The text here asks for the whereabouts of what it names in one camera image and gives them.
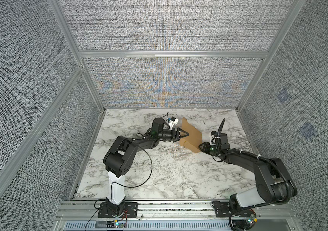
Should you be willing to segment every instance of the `gray textured wall panel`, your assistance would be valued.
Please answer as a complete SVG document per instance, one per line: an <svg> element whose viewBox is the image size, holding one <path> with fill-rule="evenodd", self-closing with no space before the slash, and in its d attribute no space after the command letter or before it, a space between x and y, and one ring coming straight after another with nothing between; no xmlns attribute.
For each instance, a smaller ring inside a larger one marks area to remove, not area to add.
<svg viewBox="0 0 328 231"><path fill-rule="evenodd" d="M0 198L0 231L50 230L67 200L99 110L80 77Z"/></svg>
<svg viewBox="0 0 328 231"><path fill-rule="evenodd" d="M60 0L80 49L268 50L293 0Z"/></svg>
<svg viewBox="0 0 328 231"><path fill-rule="evenodd" d="M106 107L236 107L259 58L85 58Z"/></svg>
<svg viewBox="0 0 328 231"><path fill-rule="evenodd" d="M46 0L0 1L0 171L76 67Z"/></svg>
<svg viewBox="0 0 328 231"><path fill-rule="evenodd" d="M328 230L328 0L307 1L241 115L261 155L286 164L304 230Z"/></svg>

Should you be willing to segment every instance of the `cardboard flap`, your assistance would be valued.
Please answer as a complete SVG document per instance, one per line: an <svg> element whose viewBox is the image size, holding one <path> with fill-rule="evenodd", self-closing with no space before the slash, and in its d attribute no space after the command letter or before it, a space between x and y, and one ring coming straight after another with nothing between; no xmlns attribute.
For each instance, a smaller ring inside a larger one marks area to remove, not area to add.
<svg viewBox="0 0 328 231"><path fill-rule="evenodd" d="M189 133L189 136L181 138L179 144L191 150L194 153L199 153L199 145L202 144L202 133L187 122L186 118L182 118L182 126L180 127Z"/></svg>

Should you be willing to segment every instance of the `metal mounting plate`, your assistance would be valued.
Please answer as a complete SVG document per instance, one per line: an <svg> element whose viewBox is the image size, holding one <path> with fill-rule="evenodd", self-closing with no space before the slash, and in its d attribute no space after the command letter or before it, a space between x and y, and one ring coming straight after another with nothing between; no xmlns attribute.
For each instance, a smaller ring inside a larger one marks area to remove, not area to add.
<svg viewBox="0 0 328 231"><path fill-rule="evenodd" d="M228 208L228 202L213 201L213 207L216 217L229 217L230 211ZM236 214L234 217L250 217L251 211L242 211L239 215Z"/></svg>
<svg viewBox="0 0 328 231"><path fill-rule="evenodd" d="M138 203L137 202L125 202L124 208L128 210L127 218L136 218L137 217L137 210L138 210ZM101 203L100 209L98 210L98 218L112 218L116 219L117 217L113 216L111 210L108 209L105 203Z"/></svg>

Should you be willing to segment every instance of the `marble tabletop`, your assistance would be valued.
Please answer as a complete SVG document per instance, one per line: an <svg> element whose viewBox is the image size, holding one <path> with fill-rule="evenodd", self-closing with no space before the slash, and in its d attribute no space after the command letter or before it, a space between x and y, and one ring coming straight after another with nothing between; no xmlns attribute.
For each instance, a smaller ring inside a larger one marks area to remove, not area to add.
<svg viewBox="0 0 328 231"><path fill-rule="evenodd" d="M187 118L203 133L203 139L226 121L231 148L251 151L235 110L231 109L108 109L99 130L90 159L83 174L76 198L104 198L107 196L108 176L104 156L117 136L135 137L151 127L152 120L169 112L169 117ZM125 188L127 198L141 199L226 199L255 186L254 174L239 166L215 162L205 153L192 153L179 142L160 142L147 150L152 158L153 171L143 186ZM135 186L144 182L151 170L148 156L136 154L125 184Z"/></svg>

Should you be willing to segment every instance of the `wire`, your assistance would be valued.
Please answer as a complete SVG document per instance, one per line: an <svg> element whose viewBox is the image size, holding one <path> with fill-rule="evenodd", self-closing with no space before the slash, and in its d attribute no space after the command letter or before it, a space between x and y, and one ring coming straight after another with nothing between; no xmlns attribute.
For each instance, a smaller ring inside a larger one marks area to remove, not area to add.
<svg viewBox="0 0 328 231"><path fill-rule="evenodd" d="M168 117L168 119L169 119L169 112L167 112L165 115L163 115L162 117L158 117L158 118L163 118L163 117Z"/></svg>
<svg viewBox="0 0 328 231"><path fill-rule="evenodd" d="M88 223L90 222L90 220L93 218L93 216L97 213L98 209L96 210L96 212L92 215L92 217L87 221L87 224L84 226L84 231L86 231L86 227L88 225Z"/></svg>
<svg viewBox="0 0 328 231"><path fill-rule="evenodd" d="M213 160L215 160L215 159L214 159L214 156L213 156ZM215 161L216 161L216 162L222 162L222 160L215 160Z"/></svg>
<svg viewBox="0 0 328 231"><path fill-rule="evenodd" d="M165 120L165 123L164 123L164 126L165 126L165 128L168 128L168 126L166 125L167 124L167 121L168 121L168 119L166 119Z"/></svg>
<svg viewBox="0 0 328 231"><path fill-rule="evenodd" d="M97 199L97 200L95 200L95 203L94 203L94 205L93 205L93 207L95 207L95 209L99 209L99 208L101 208L101 206L100 207L96 207L96 202L97 201L105 201L106 199Z"/></svg>
<svg viewBox="0 0 328 231"><path fill-rule="evenodd" d="M121 220L120 220L120 221L122 221L122 220L124 219L124 215L127 215L127 212L128 212L128 210L125 210L125 211L124 211L124 214L123 214L123 216L121 217Z"/></svg>
<svg viewBox="0 0 328 231"><path fill-rule="evenodd" d="M124 228L126 227L128 223L128 214L125 214L125 224L124 224Z"/></svg>
<svg viewBox="0 0 328 231"><path fill-rule="evenodd" d="M119 184L118 182L112 182L111 183L111 187L110 187L110 199L113 197L113 184L114 183L119 184L120 186L123 186L123 187L126 187L126 188L137 188L137 187L140 187L141 185L143 185L144 183L146 183L150 179L151 174L152 174L152 169L153 169L152 159L151 159L150 155L147 153L146 150L144 150L140 146L139 146L139 148L142 149L148 155L148 158L150 158L150 161L151 161L151 172L150 172L150 175L148 176L147 180L145 180L145 182L143 182L142 184L137 185L137 186L125 186L125 185Z"/></svg>

